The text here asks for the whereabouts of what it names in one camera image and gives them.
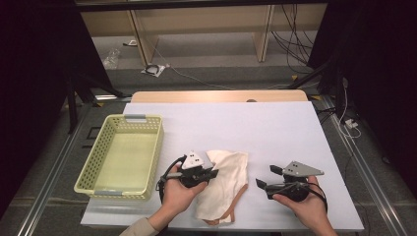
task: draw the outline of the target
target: towel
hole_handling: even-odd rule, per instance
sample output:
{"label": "towel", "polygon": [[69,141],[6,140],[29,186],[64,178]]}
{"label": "towel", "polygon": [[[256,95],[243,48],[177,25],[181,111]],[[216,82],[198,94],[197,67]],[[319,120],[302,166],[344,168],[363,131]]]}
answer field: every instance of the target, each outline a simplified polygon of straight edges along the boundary
{"label": "towel", "polygon": [[234,222],[234,208],[248,189],[248,153],[209,150],[207,155],[218,174],[197,196],[196,218],[208,225]]}

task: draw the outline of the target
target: sleeve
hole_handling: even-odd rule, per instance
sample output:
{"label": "sleeve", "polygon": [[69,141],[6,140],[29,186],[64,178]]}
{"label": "sleeve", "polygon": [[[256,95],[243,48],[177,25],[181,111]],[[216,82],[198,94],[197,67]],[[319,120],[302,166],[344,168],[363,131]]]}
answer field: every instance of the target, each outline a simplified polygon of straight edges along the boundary
{"label": "sleeve", "polygon": [[129,226],[120,236],[153,236],[158,234],[150,224],[147,218],[141,218]]}

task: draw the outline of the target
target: wrist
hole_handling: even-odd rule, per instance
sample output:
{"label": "wrist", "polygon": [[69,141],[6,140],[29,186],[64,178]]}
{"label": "wrist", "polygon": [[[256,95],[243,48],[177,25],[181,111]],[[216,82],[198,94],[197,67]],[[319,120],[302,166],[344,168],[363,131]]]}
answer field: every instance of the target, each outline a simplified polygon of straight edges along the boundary
{"label": "wrist", "polygon": [[319,224],[319,225],[313,227],[312,231],[317,236],[337,236],[337,234],[334,231],[333,227],[331,226],[330,222],[326,222],[324,224]]}
{"label": "wrist", "polygon": [[149,224],[156,230],[161,231],[178,213],[170,207],[162,205],[160,209],[149,218]]}

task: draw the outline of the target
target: person's right hand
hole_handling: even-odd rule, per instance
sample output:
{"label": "person's right hand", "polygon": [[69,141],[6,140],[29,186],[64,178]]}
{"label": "person's right hand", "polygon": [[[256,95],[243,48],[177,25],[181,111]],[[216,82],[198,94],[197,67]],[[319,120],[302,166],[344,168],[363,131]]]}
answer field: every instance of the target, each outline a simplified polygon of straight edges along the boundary
{"label": "person's right hand", "polygon": [[[173,166],[169,172],[175,173],[177,171],[178,166]],[[208,182],[202,182],[193,188],[187,188],[178,179],[167,180],[162,206],[149,218],[150,225],[160,232],[177,214],[186,210],[194,197],[207,185]]]}
{"label": "person's right hand", "polygon": [[[316,176],[309,176],[309,183],[319,185]],[[315,185],[310,185],[310,188],[317,193],[321,190]],[[316,195],[310,193],[302,202],[294,202],[287,197],[275,194],[272,196],[277,202],[291,208],[297,215],[299,220],[308,228],[313,230],[317,235],[337,235],[328,221],[325,204]]]}

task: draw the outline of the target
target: beige cloth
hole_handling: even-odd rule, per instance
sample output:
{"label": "beige cloth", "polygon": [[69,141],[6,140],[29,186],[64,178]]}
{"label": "beige cloth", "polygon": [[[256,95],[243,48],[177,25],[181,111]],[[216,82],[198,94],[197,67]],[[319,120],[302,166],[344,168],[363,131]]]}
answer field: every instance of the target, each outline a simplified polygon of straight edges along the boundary
{"label": "beige cloth", "polygon": [[120,236],[153,236],[158,234],[149,223],[147,218],[141,218],[129,226]]}
{"label": "beige cloth", "polygon": [[234,222],[234,208],[248,188],[248,153],[210,150],[207,155],[218,174],[197,196],[196,218],[209,225]]}

